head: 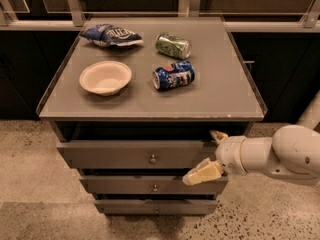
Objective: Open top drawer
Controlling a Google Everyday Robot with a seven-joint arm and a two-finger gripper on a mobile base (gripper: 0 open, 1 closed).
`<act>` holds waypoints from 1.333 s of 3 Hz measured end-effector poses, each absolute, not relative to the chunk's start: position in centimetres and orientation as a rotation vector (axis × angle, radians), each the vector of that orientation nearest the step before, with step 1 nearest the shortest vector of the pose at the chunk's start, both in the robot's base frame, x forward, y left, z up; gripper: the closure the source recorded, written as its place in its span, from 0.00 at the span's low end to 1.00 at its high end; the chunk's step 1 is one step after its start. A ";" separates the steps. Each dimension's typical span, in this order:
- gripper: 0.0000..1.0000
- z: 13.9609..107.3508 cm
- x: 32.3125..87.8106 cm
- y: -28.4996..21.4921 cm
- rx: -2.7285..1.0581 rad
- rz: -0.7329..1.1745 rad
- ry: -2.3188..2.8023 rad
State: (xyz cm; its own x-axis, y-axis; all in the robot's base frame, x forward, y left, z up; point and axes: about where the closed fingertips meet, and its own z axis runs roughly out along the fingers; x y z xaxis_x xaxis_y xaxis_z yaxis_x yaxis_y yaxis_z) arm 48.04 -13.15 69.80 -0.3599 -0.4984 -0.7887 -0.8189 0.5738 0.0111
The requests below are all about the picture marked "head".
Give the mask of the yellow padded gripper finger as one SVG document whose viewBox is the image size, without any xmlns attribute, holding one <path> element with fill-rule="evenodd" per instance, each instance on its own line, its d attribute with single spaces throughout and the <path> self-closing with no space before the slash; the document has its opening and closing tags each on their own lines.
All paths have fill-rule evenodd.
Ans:
<svg viewBox="0 0 320 240">
<path fill-rule="evenodd" d="M 224 140 L 228 138 L 228 135 L 226 133 L 217 130 L 211 130 L 210 135 L 217 145 L 220 145 Z"/>
<path fill-rule="evenodd" d="M 197 185 L 219 179 L 223 173 L 223 168 L 217 161 L 206 158 L 184 175 L 182 181 L 186 185 Z"/>
</svg>

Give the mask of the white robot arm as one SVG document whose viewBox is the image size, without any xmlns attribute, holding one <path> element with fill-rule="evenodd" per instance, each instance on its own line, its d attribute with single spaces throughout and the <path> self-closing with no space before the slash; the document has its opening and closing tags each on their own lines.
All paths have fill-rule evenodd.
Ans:
<svg viewBox="0 0 320 240">
<path fill-rule="evenodd" d="M 320 92 L 297 123 L 279 128 L 271 137 L 249 138 L 210 132 L 217 149 L 214 161 L 206 158 L 183 176 L 183 183 L 214 181 L 223 174 L 261 173 L 270 178 L 301 185 L 320 181 Z"/>
</svg>

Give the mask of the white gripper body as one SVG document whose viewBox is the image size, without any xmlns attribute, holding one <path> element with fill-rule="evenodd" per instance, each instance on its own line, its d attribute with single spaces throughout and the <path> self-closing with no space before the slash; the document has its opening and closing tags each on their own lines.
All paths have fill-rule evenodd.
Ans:
<svg viewBox="0 0 320 240">
<path fill-rule="evenodd" d="M 231 136 L 223 140 L 216 149 L 216 158 L 228 174 L 246 175 L 241 161 L 241 148 L 245 136 Z"/>
</svg>

